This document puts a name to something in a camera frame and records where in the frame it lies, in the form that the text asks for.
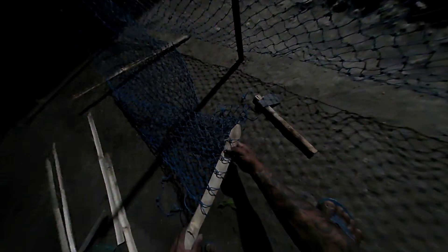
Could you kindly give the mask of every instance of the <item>fishing net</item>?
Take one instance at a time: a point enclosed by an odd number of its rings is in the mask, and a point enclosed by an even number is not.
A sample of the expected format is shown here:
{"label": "fishing net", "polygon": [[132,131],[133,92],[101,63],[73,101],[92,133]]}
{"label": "fishing net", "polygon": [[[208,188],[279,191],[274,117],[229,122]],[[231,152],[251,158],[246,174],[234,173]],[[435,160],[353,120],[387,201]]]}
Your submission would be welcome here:
{"label": "fishing net", "polygon": [[[160,50],[167,43],[128,27],[102,55],[110,73]],[[173,51],[109,83],[112,96],[151,150],[164,161],[165,180],[175,183],[181,209],[194,213],[224,149],[230,130],[245,120],[245,108],[222,104],[214,113],[194,112],[198,98],[184,57]]]}

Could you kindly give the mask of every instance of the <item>white stick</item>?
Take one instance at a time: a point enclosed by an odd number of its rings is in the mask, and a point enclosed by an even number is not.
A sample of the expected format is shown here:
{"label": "white stick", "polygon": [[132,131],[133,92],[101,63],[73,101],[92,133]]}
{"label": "white stick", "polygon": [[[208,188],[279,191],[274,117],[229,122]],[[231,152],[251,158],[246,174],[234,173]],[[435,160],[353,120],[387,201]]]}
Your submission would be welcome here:
{"label": "white stick", "polygon": [[48,183],[50,186],[50,193],[51,193],[52,205],[53,205],[53,213],[54,213],[55,219],[56,219],[56,227],[57,227],[57,233],[59,235],[60,248],[61,248],[62,252],[70,252],[69,243],[67,242],[67,236],[65,236],[64,223],[62,222],[62,216],[60,214],[60,209],[59,209],[59,206],[57,203],[52,165],[51,165],[50,161],[48,160],[48,158],[47,158],[47,160],[45,160],[45,167],[47,168]]}
{"label": "white stick", "polygon": [[[115,177],[115,171],[113,169],[112,160],[109,157],[109,154],[106,153],[106,164],[107,164],[107,172],[109,176],[109,182],[111,184],[111,189],[113,192],[113,198],[116,206],[121,206],[121,194],[120,189],[118,188],[118,183]],[[118,219],[120,220],[121,228],[126,238],[126,245],[128,246],[129,252],[137,252],[137,247],[135,246],[134,237],[132,236],[131,226],[128,221],[128,217],[126,216],[126,210],[124,206],[118,210]]]}
{"label": "white stick", "polygon": [[62,181],[62,173],[60,171],[59,158],[57,156],[55,143],[53,143],[53,157],[55,159],[57,181],[59,183],[60,197],[62,200],[62,213],[64,214],[65,231],[67,232],[70,251],[76,252],[75,238],[73,237],[72,231],[72,222],[70,221],[69,205],[67,203],[67,197],[65,195],[64,182]]}
{"label": "white stick", "polygon": [[[230,131],[229,139],[226,140],[225,150],[230,150],[232,146],[236,144],[236,142],[241,137],[241,125],[236,124],[233,129]],[[227,172],[228,165],[230,163],[230,159],[224,156],[224,152],[221,152],[221,158],[216,163],[215,169],[222,176],[218,177],[215,173],[211,175],[210,181],[208,182],[208,186],[210,188],[217,188],[213,192],[205,190],[204,195],[202,196],[202,203],[206,206],[204,208],[201,205],[198,206],[196,212],[191,218],[190,224],[188,225],[187,231],[185,233],[185,249],[191,249],[195,239],[198,237],[199,230],[201,229],[202,224],[204,223],[205,217],[207,216],[208,211],[213,204],[213,200],[215,199],[215,195],[217,194],[219,188],[221,187],[221,182],[223,180],[223,175]]]}
{"label": "white stick", "polygon": [[[101,168],[101,173],[103,174],[104,184],[106,185],[106,193],[108,195],[109,205],[111,207],[111,213],[114,214],[116,212],[117,205],[115,205],[115,201],[113,199],[113,195],[112,195],[113,192],[112,192],[109,178],[107,175],[104,154],[103,154],[103,150],[101,149],[101,143],[99,141],[98,132],[96,131],[95,122],[93,121],[93,117],[90,112],[87,115],[87,118],[89,120],[90,130],[92,131],[93,141],[95,142],[96,152],[98,154],[98,161],[99,161],[99,166]],[[123,236],[123,230],[121,229],[121,226],[120,226],[120,221],[118,220],[117,217],[115,217],[113,219],[113,225],[114,225],[114,229],[115,229],[116,243],[117,243],[117,245],[120,245],[123,242],[125,242],[125,238]]]}

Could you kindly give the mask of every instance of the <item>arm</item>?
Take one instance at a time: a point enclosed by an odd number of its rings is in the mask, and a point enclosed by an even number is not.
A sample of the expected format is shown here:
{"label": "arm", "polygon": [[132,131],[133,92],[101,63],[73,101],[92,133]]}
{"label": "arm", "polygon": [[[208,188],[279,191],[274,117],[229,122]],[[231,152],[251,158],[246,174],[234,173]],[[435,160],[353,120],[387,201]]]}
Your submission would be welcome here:
{"label": "arm", "polygon": [[322,212],[280,184],[246,145],[232,148],[233,160],[257,183],[288,235],[301,251],[353,251],[343,231]]}

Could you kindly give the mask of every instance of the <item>dark background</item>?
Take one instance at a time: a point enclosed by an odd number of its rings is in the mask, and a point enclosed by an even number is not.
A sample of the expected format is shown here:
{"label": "dark background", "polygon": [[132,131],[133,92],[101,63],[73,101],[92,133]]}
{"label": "dark background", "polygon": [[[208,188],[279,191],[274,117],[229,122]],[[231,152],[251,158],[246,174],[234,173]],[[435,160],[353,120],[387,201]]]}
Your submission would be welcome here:
{"label": "dark background", "polygon": [[12,27],[10,55],[15,83],[3,83],[1,139],[90,54],[111,41],[103,25],[82,1],[33,1],[7,8],[19,18]]}

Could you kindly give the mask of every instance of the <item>wooden handle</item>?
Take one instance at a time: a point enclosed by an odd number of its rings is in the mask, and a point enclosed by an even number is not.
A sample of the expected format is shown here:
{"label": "wooden handle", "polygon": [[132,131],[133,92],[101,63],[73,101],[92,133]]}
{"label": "wooden handle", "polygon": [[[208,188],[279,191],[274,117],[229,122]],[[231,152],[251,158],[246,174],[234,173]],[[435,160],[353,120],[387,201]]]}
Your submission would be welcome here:
{"label": "wooden handle", "polygon": [[[256,95],[254,102],[262,107],[259,101],[262,99],[260,95]],[[286,122],[273,108],[270,106],[264,107],[264,112],[267,112],[277,124],[282,125],[297,141],[294,141],[295,145],[299,145],[299,149],[305,154],[306,157],[311,158],[317,150],[310,144],[300,133],[298,133],[288,122]]]}

